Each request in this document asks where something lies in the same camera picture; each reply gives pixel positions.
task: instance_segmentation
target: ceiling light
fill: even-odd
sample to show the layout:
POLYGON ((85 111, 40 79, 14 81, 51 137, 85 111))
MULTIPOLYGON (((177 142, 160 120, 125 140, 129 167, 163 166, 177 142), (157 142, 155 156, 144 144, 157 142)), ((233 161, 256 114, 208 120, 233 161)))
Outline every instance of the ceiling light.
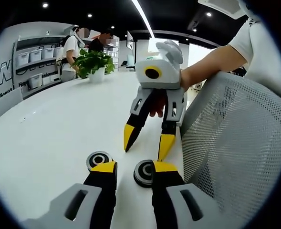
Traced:
POLYGON ((138 10, 140 16, 142 17, 142 20, 145 22, 146 27, 149 30, 151 37, 155 38, 155 36, 153 34, 153 31, 151 29, 151 26, 149 24, 149 21, 146 18, 146 15, 145 15, 144 11, 142 10, 141 6, 139 5, 139 2, 137 0, 131 0, 131 1, 134 3, 134 5, 135 5, 136 9, 138 10))

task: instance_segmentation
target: black ceiling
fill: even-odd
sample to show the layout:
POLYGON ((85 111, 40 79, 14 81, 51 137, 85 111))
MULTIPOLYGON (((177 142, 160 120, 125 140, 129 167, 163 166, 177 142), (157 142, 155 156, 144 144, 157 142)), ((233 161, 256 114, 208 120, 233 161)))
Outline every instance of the black ceiling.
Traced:
MULTIPOLYGON (((9 25, 30 21, 56 21, 78 24, 93 30, 115 26, 114 33, 120 39, 126 31, 146 30, 137 9, 131 0, 46 0, 49 7, 42 7, 43 1, 27 1, 18 8, 9 25)), ((225 14, 198 3, 197 0, 138 0, 153 30, 173 31, 190 35, 186 37, 156 33, 159 38, 195 43, 212 48, 214 43, 227 44, 236 34, 246 17, 234 20, 225 14)), ((135 39, 148 39, 149 33, 132 33, 135 39)))

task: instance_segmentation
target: white storage bin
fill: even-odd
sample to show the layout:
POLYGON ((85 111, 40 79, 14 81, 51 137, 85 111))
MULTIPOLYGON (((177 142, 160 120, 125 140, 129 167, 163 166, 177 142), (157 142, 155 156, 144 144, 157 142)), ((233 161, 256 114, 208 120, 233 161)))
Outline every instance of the white storage bin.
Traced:
POLYGON ((28 81, 31 89, 40 87, 42 85, 42 73, 32 76, 28 81))
POLYGON ((42 58, 44 60, 45 59, 53 58, 53 53, 54 53, 54 48, 43 49, 43 51, 42 51, 42 58))
POLYGON ((17 60, 16 60, 17 67, 29 63, 29 53, 30 52, 24 52, 17 56, 17 60))
POLYGON ((51 78, 50 76, 46 76, 42 78, 42 81, 43 81, 43 85, 47 85, 51 83, 51 78))
POLYGON ((53 52, 53 57, 58 57, 59 55, 59 51, 62 49, 63 47, 57 47, 54 49, 54 52, 53 52))
POLYGON ((41 59, 42 49, 37 49, 30 52, 30 62, 40 61, 41 59))
POLYGON ((60 75, 56 74, 56 75, 51 75, 50 76, 50 81, 54 82, 55 80, 59 80, 60 79, 60 75))

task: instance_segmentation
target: white table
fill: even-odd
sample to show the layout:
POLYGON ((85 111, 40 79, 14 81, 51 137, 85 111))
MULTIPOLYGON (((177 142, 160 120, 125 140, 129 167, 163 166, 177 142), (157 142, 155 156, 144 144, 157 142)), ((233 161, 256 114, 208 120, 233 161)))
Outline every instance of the white table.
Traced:
MULTIPOLYGON (((108 152, 118 162, 113 229, 151 229, 152 191, 133 179, 136 164, 157 159, 162 119, 148 117, 128 153, 123 130, 139 83, 135 73, 102 84, 76 79, 40 92, 0 117, 0 198, 19 220, 38 218, 52 199, 88 176, 86 158, 108 152)), ((166 159, 183 175, 180 133, 166 159)))

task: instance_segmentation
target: gray mesh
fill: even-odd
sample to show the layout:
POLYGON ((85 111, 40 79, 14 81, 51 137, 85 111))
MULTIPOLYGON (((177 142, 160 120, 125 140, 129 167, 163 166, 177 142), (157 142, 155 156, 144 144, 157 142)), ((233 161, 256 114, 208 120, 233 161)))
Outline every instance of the gray mesh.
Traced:
POLYGON ((181 134, 184 180, 244 226, 281 172, 281 98, 251 80, 218 73, 190 105, 181 134))

